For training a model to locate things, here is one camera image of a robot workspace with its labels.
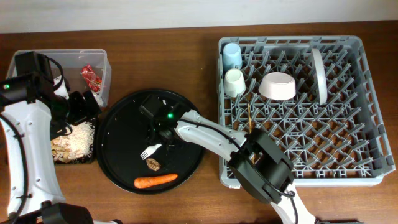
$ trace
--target white plastic fork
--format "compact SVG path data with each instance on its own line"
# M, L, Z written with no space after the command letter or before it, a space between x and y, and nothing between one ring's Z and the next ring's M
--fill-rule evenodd
M145 150L144 150L144 152L142 152L141 153L141 159L142 160L145 160L145 159L147 159L150 155L152 155L153 153L155 153L156 152L156 150L160 147L160 146L162 146L161 144L156 144L156 145L154 145L154 146L148 146Z

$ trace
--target wooden stick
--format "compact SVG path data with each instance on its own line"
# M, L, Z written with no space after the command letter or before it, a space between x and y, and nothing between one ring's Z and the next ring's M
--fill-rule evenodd
M251 126L251 111L250 111L250 104L248 103L248 117L249 117L249 133L251 133L252 126Z

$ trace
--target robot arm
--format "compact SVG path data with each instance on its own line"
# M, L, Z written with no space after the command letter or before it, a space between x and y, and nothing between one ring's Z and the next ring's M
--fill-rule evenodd
M230 141L226 139L223 135L221 135L218 131L206 128L204 126L197 126L195 123L204 124L206 126L215 128L218 131L221 131L225 135L229 136L231 139L234 139L234 141L238 143L240 147L242 147L243 144L247 141L247 139L245 138L245 135L247 135L247 133L226 129L219 124L203 118L194 110L186 112L181 117L181 119L177 123L177 127L175 128L175 132L182 140L201 145L204 148L221 156L227 162L231 160L231 155L233 156L234 152L238 152L238 148L234 144L231 144ZM286 187L285 192L294 192L295 196L292 199L288 197L281 197L280 202L271 202L272 207L281 217L283 223L315 223L315 217L305 208L305 205L301 201L300 197L297 195L294 182Z
M156 96L149 96L140 109L158 127L157 133L152 133L160 136L156 143L169 142L175 133L185 142L203 146L228 162L253 197L271 203L284 224L316 222L297 195L293 164L263 131L255 129L248 134L230 130L179 104L168 108ZM253 154L262 154L256 164L249 159Z
M0 118L11 176L5 223L121 223L93 221L84 207L68 205L60 190L50 139L95 117L101 110L90 91L68 94L61 66L35 52L16 56L17 77L0 83ZM50 61L61 77L53 80Z

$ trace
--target white bowl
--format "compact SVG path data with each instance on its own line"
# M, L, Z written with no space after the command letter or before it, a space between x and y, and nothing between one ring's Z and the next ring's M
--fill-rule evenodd
M272 72L262 79L259 92L272 100L288 100L296 95L296 82L286 73Z

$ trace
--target white cup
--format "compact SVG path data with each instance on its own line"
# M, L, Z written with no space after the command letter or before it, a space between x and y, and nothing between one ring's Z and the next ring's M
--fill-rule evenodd
M286 73L272 72L262 79L259 93L272 100L288 100L296 95L296 82Z
M225 74L224 92L230 97L242 95L246 90L243 73L239 69L230 69Z
M238 44L229 43L223 49L223 70L228 71L236 67L242 68L241 47Z

